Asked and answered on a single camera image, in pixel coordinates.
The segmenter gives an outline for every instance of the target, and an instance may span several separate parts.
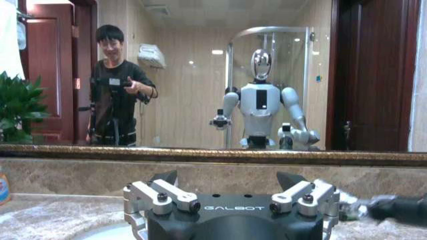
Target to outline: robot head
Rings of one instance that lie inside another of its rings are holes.
[[[266,81],[272,69],[272,55],[266,49],[258,49],[254,52],[251,67],[255,80]]]

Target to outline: green leaves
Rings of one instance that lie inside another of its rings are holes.
[[[40,77],[32,84],[18,76],[8,77],[6,71],[0,74],[0,142],[32,143],[31,123],[50,116],[40,83]]]

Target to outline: hand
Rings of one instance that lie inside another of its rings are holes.
[[[134,94],[135,95],[140,90],[140,86],[139,85],[142,83],[138,82],[138,81],[134,81],[130,76],[127,77],[127,80],[132,83],[132,85],[131,86],[126,86],[124,90],[127,91],[128,94]]]

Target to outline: shower enclosure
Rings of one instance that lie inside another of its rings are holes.
[[[292,87],[299,94],[299,103],[306,112],[307,71],[310,28],[266,26],[254,27],[239,32],[230,41],[226,56],[226,87],[242,88],[254,81],[251,57],[256,49],[267,49],[272,57],[272,68],[267,81],[282,91]],[[226,149],[240,148],[240,139],[246,136],[244,121],[239,109],[231,116],[232,125],[224,133]],[[279,148],[278,129],[282,123],[291,123],[291,117],[280,105],[279,113],[272,120],[270,138]]]

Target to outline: man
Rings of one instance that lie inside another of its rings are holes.
[[[96,145],[115,145],[116,131],[119,145],[135,146],[136,120],[134,118],[136,95],[140,93],[148,99],[158,97],[156,86],[147,78],[140,67],[128,62],[123,57],[124,34],[114,25],[104,25],[96,30],[96,42],[104,53],[106,59],[100,60],[92,70],[91,77],[96,80],[128,80],[131,86],[112,91],[108,85],[95,81],[95,114],[96,124],[92,142]],[[90,142],[90,128],[86,140]]]

